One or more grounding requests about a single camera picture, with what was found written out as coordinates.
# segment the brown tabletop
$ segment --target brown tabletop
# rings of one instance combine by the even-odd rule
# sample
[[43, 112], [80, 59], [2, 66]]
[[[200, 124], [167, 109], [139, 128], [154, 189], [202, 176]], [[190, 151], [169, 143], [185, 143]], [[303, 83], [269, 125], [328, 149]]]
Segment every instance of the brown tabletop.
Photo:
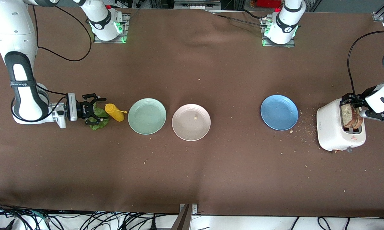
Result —
[[[85, 20], [81, 9], [67, 10]], [[41, 46], [68, 58], [85, 54], [88, 37], [74, 19], [40, 7], [37, 18]], [[369, 14], [306, 13], [300, 24], [295, 48], [271, 48], [262, 47], [259, 28], [202, 10], [140, 10], [126, 44], [93, 44], [79, 62], [38, 51], [34, 74], [50, 90], [97, 93], [122, 110], [146, 97], [161, 101], [167, 121], [151, 135], [127, 120], [98, 131], [82, 120], [66, 129], [17, 124], [0, 56], [0, 203], [150, 212], [198, 203], [204, 214], [384, 217], [384, 123], [366, 120], [366, 143], [336, 154], [319, 148], [315, 127], [316, 110], [351, 90], [349, 47], [382, 23]], [[355, 46], [358, 93], [384, 81], [383, 53], [384, 34]], [[301, 112], [292, 134], [259, 115], [273, 94]], [[196, 142], [171, 127], [188, 103], [211, 116]]]

